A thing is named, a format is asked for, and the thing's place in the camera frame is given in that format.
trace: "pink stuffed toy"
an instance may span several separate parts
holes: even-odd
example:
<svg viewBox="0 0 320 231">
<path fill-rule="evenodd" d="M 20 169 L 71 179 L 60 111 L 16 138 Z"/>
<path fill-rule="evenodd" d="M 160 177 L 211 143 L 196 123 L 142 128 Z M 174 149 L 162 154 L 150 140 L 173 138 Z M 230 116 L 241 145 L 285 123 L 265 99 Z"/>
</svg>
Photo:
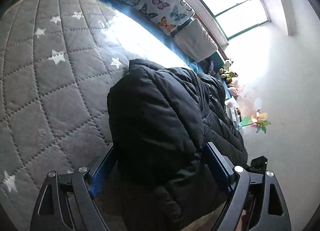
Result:
<svg viewBox="0 0 320 231">
<path fill-rule="evenodd" d="M 230 95 L 233 96 L 233 97 L 238 97 L 239 96 L 238 89 L 235 88 L 235 87 L 229 87 L 228 91 L 229 91 Z"/>
</svg>

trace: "stuffed toy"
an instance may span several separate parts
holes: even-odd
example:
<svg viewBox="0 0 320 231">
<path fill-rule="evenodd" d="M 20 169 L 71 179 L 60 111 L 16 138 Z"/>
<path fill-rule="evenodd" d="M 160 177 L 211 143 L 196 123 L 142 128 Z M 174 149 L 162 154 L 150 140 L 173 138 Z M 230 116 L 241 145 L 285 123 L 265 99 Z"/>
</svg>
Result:
<svg viewBox="0 0 320 231">
<path fill-rule="evenodd" d="M 232 83 L 227 84 L 227 87 L 236 87 L 236 88 L 238 88 L 239 87 L 238 78 L 233 77 L 232 78 Z"/>
<path fill-rule="evenodd" d="M 238 77 L 238 74 L 236 72 L 227 71 L 224 68 L 220 68 L 219 73 L 221 75 L 221 78 L 224 79 L 227 82 L 227 84 L 232 83 L 233 77 Z"/>
<path fill-rule="evenodd" d="M 235 98 L 239 96 L 238 89 L 235 88 L 235 87 L 228 88 L 228 91 L 229 91 L 230 95 L 235 97 Z"/>
<path fill-rule="evenodd" d="M 233 64 L 234 61 L 232 61 L 231 59 L 227 59 L 225 62 L 224 62 L 224 66 L 223 68 L 225 70 L 229 70 L 229 67 L 231 67 L 231 65 Z"/>
</svg>

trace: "black puffer jacket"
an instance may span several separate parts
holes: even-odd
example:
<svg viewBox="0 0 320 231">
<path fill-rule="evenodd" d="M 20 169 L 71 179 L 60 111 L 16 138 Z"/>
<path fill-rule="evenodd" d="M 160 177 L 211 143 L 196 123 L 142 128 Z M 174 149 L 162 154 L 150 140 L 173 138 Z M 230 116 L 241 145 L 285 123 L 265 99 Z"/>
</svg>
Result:
<svg viewBox="0 0 320 231">
<path fill-rule="evenodd" d="M 234 165 L 247 162 L 224 99 L 223 86 L 211 76 L 142 59 L 130 61 L 129 73 L 108 95 L 119 171 L 154 195 L 177 230 L 222 203 L 202 160 L 203 144 L 213 142 Z"/>
</svg>

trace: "purple butterfly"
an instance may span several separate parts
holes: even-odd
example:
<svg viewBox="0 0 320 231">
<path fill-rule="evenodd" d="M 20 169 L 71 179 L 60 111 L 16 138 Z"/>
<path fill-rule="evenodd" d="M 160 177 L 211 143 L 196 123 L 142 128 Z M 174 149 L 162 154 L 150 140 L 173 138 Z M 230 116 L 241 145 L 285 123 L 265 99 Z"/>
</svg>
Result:
<svg viewBox="0 0 320 231">
<path fill-rule="evenodd" d="M 152 3 L 157 6 L 159 10 L 163 10 L 164 7 L 169 7 L 170 4 L 167 2 L 163 2 L 162 0 L 152 0 Z"/>
</svg>

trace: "bed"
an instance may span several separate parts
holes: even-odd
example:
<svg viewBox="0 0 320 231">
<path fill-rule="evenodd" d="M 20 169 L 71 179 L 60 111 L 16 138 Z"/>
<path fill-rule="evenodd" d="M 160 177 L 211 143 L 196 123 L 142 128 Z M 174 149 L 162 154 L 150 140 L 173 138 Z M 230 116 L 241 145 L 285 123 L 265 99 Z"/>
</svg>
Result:
<svg viewBox="0 0 320 231">
<path fill-rule="evenodd" d="M 108 150 L 106 97 L 137 58 L 188 68 L 141 25 L 97 0 L 21 0 L 4 14 L 0 203 L 19 231 L 29 229 L 49 171 L 71 173 Z"/>
</svg>

